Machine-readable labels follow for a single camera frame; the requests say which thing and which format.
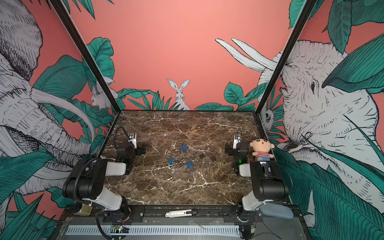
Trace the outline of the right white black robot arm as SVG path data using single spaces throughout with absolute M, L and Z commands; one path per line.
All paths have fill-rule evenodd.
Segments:
M 256 139 L 249 144 L 236 142 L 225 145 L 225 153 L 234 158 L 234 173 L 251 179 L 252 190 L 242 198 L 244 211 L 257 211 L 265 204 L 288 196 L 281 170 L 273 160 L 274 148 L 275 145 L 265 139 Z

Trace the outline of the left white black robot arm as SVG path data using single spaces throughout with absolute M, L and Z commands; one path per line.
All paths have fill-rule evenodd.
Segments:
M 80 204 L 97 207 L 114 221 L 124 223 L 133 219 L 133 211 L 125 197 L 105 187 L 105 178 L 128 176 L 134 167 L 135 157 L 144 155 L 146 147 L 128 143 L 117 153 L 116 161 L 102 158 L 78 161 L 62 187 L 62 194 Z

